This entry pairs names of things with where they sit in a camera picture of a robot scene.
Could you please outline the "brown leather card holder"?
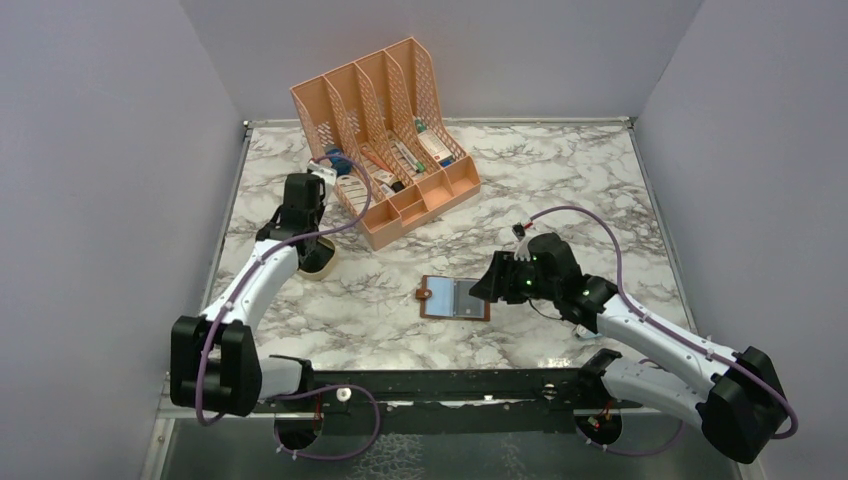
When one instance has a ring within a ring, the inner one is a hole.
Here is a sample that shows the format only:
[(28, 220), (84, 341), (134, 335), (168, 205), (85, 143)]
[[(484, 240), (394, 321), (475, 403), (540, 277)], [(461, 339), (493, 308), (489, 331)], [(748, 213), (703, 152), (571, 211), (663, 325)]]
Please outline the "brown leather card holder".
[(459, 277), (424, 275), (414, 297), (420, 303), (420, 316), (426, 319), (449, 319), (488, 322), (491, 318), (490, 303), (487, 302), (486, 318), (463, 319), (455, 314), (455, 285)]

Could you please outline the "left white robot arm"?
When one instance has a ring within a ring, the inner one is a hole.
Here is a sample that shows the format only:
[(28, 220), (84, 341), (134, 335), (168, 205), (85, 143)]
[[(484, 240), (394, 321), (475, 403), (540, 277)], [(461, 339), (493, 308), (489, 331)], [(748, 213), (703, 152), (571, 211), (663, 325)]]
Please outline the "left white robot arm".
[(170, 399), (173, 404), (246, 416), (260, 400), (277, 397), (298, 411), (313, 401), (304, 359), (260, 359), (254, 333), (273, 299), (313, 254), (326, 205), (324, 179), (288, 176), (284, 196), (256, 234), (252, 253), (231, 284), (196, 316), (183, 315), (171, 330)]

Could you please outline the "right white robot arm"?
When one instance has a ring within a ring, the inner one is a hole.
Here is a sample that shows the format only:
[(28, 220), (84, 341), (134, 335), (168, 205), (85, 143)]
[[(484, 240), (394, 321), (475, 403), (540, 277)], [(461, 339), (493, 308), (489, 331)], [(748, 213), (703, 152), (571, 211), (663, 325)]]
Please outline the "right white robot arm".
[(518, 251), (497, 251), (469, 290), (483, 301), (545, 300), (562, 320), (617, 340), (657, 364), (651, 369), (620, 354), (598, 353), (581, 370), (579, 398), (639, 403), (699, 429), (720, 453), (750, 464), (789, 420), (771, 358), (699, 337), (651, 312), (611, 281), (582, 272), (568, 243), (555, 233), (524, 239)]

